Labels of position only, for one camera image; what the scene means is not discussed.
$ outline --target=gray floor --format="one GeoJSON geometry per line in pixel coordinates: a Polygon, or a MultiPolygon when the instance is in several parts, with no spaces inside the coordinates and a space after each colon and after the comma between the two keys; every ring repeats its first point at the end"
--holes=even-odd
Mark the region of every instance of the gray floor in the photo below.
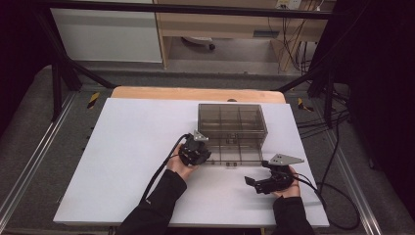
{"type": "MultiPolygon", "coordinates": [[[[270,51],[269,43],[255,40],[215,40],[216,50],[212,55],[207,48],[188,45],[180,39],[175,40],[167,70],[143,65],[133,71],[108,71],[98,73],[104,78],[122,85],[138,86],[179,86],[269,90],[285,84],[296,77],[295,71],[280,73],[276,59],[270,51]],[[227,48],[231,52],[220,51],[227,48]]],[[[47,152],[40,168],[34,175],[26,193],[11,217],[7,231],[24,231],[26,234],[45,233],[44,230],[105,232],[100,227],[68,227],[52,221],[58,208],[57,201],[65,194],[71,176],[82,155],[82,148],[88,142],[105,98],[111,90],[98,88],[94,82],[82,78],[86,85],[74,100],[69,115],[47,152]],[[101,96],[94,109],[86,109],[94,91],[101,96]]],[[[296,121],[319,118],[316,112],[300,110],[298,98],[307,106],[321,103],[321,99],[309,100],[305,90],[307,84],[296,87],[286,94],[287,102],[292,105],[296,121]]],[[[343,105],[335,103],[337,110],[343,105]]],[[[42,138],[52,116],[52,93],[50,71],[44,70],[36,77],[27,92],[15,117],[0,139],[0,202],[4,202],[9,191],[18,179],[37,143],[42,138]]],[[[415,234],[414,221],[409,217],[385,175],[368,167],[368,159],[355,133],[352,123],[344,122],[340,126],[340,145],[349,161],[354,174],[366,195],[371,209],[385,234],[415,234]]],[[[314,177],[321,180],[326,164],[332,153],[325,133],[303,139],[303,146],[314,177]]],[[[346,192],[344,180],[339,174],[336,163],[332,166],[328,182],[346,192]]],[[[325,189],[329,217],[344,226],[351,225],[355,215],[352,207],[344,198],[325,189]]],[[[343,231],[336,227],[319,228],[320,234],[364,234],[360,225],[353,231],[343,231]]]]}

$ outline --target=storage box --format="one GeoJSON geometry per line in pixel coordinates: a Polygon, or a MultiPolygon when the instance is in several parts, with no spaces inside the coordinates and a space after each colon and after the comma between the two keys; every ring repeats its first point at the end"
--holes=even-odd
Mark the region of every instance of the storage box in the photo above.
{"type": "Polygon", "coordinates": [[[198,130],[208,137],[208,164],[260,165],[268,133],[260,105],[200,104],[198,130]]]}

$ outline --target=white object on desk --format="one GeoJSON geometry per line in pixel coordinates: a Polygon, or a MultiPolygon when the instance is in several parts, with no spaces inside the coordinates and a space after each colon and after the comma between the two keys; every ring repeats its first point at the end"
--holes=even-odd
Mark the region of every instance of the white object on desk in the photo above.
{"type": "MultiPolygon", "coordinates": [[[[54,221],[67,225],[117,225],[138,202],[176,140],[198,126],[200,103],[108,99],[54,221]]],[[[289,105],[260,103],[268,135],[265,160],[276,153],[305,160],[293,168],[312,182],[308,161],[289,105]]],[[[244,176],[264,179],[260,166],[202,165],[176,204],[170,226],[264,227],[275,225],[271,195],[258,195],[244,176]]],[[[318,198],[301,184],[307,219],[328,226],[318,198]]]]}

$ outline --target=black jacket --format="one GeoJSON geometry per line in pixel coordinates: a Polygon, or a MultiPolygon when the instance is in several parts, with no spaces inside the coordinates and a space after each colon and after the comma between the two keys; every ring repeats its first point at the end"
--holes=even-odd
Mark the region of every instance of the black jacket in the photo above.
{"type": "MultiPolygon", "coordinates": [[[[187,186],[179,174],[166,170],[146,202],[141,202],[121,224],[117,235],[163,235],[173,215],[176,201],[187,186]]],[[[275,200],[275,221],[273,235],[314,234],[305,217],[305,210],[300,197],[283,197],[275,200]]]]}

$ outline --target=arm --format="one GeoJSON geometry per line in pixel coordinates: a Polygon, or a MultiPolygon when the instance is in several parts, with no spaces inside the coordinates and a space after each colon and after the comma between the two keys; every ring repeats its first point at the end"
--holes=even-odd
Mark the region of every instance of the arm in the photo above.
{"type": "Polygon", "coordinates": [[[175,203],[187,188],[185,180],[197,168],[181,162],[176,156],[179,147],[174,151],[175,157],[168,161],[167,169],[155,190],[128,215],[117,230],[117,235],[164,234],[173,215],[175,203]]]}
{"type": "Polygon", "coordinates": [[[304,204],[300,197],[299,182],[294,180],[293,184],[281,192],[273,192],[277,197],[273,209],[277,227],[272,235],[292,234],[292,235],[313,235],[314,230],[308,223],[305,216],[304,204]]]}

